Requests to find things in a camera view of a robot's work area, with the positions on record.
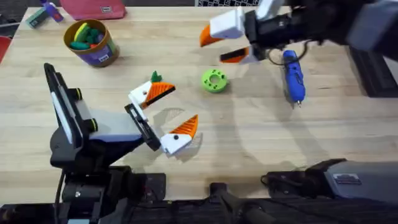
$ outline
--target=green ring toy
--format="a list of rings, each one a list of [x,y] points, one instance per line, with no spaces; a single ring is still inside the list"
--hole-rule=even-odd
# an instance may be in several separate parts
[[[223,91],[228,83],[226,75],[218,69],[207,70],[201,77],[201,84],[210,93]]]

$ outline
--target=orange gripper pad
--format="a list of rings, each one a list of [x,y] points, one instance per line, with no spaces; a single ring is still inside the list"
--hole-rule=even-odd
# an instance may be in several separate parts
[[[161,99],[163,96],[173,92],[175,86],[164,82],[154,82],[150,86],[150,90],[147,94],[145,102],[141,103],[141,108],[146,108],[149,105],[155,103],[157,100]]]
[[[198,115],[196,114],[188,121],[181,124],[178,128],[170,132],[170,134],[189,134],[193,138],[198,129]]]

